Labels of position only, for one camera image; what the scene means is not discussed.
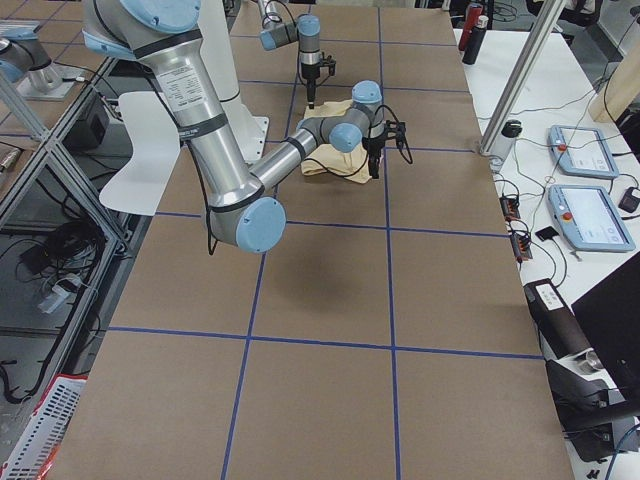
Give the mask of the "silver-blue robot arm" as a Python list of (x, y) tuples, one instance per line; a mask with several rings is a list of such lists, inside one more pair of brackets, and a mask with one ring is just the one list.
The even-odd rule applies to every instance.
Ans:
[(315, 108), (316, 89), (324, 65), (320, 48), (320, 21), (311, 14), (293, 17), (284, 1), (257, 1), (262, 30), (259, 38), (266, 51), (296, 43), (298, 74), (306, 88), (307, 106)]
[(202, 58), (206, 9), (199, 1), (85, 1), (87, 48), (137, 61), (163, 92), (181, 139), (198, 170), (211, 241), (263, 253), (281, 239), (286, 213), (267, 195), (319, 146), (349, 153), (359, 144), (381, 147), (382, 94), (370, 80), (357, 83), (340, 116), (302, 120), (295, 133), (253, 165), (246, 164), (215, 90), (213, 67)]

